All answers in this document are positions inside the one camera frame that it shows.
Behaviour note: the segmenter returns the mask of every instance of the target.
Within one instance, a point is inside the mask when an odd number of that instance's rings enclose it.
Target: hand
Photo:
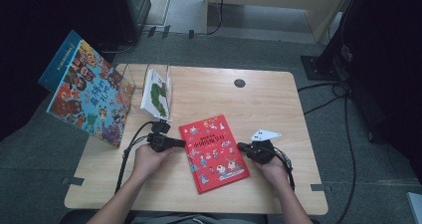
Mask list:
[[[141,145],[134,158],[133,172],[130,178],[139,182],[148,179],[161,165],[164,159],[173,152],[172,148],[155,152],[148,144]]]
[[[265,178],[274,186],[280,185],[288,185],[290,186],[288,174],[286,172],[283,163],[275,156],[271,161],[267,164],[260,164],[258,162],[254,162],[255,165],[260,169]]]

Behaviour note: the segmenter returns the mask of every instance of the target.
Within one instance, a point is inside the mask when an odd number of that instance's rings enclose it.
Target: book cover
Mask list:
[[[54,92],[47,113],[120,146],[134,85],[75,31],[38,83]]]
[[[200,194],[250,175],[222,114],[182,125],[179,130]]]
[[[140,108],[157,119],[171,121],[170,95],[171,79],[167,67],[166,80],[148,66],[143,84],[143,95]]]

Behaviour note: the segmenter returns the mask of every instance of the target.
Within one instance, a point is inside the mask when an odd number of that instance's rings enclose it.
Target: cable on floor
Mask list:
[[[350,156],[351,156],[351,163],[352,163],[352,181],[351,181],[351,187],[350,187],[350,192],[347,198],[347,202],[344,206],[344,209],[340,215],[340,217],[338,218],[338,220],[335,222],[336,224],[339,224],[342,222],[342,220],[345,217],[345,214],[347,213],[348,208],[350,207],[350,203],[351,203],[351,199],[353,197],[354,194],[354,188],[356,186],[356,160],[355,160],[355,156],[354,156],[354,152],[353,152],[353,147],[351,145],[351,138],[350,138],[350,130],[349,130],[349,125],[348,125],[348,115],[347,115],[347,99],[350,97],[351,91],[349,88],[346,88],[345,86],[345,82],[337,82],[337,83],[321,83],[321,84],[316,84],[316,85],[312,85],[312,86],[308,86],[308,87],[303,87],[298,89],[298,92],[307,90],[307,89],[312,89],[312,88],[317,88],[317,87],[325,87],[325,86],[331,86],[331,92],[334,94],[334,98],[331,99],[330,101],[326,102],[323,105],[320,105],[316,108],[311,109],[308,112],[304,112],[304,114],[310,113],[310,112],[314,112],[320,108],[323,108],[325,106],[327,106],[328,104],[344,98],[344,124],[345,124],[345,130],[346,130],[346,136],[347,136],[347,142],[348,142],[348,148],[350,150]],[[335,91],[335,88],[341,88],[344,91],[344,94],[338,94]]]

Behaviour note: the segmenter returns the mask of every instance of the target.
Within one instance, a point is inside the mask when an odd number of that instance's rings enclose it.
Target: white book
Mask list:
[[[170,101],[171,75],[169,67],[167,67],[166,80],[164,80],[155,70],[148,66],[140,108],[157,119],[171,121]]]

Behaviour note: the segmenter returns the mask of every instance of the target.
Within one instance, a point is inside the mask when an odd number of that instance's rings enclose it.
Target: white card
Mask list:
[[[273,132],[273,131],[267,131],[263,129],[259,129],[253,136],[251,136],[251,140],[253,141],[265,141],[274,137],[282,136],[281,133]]]

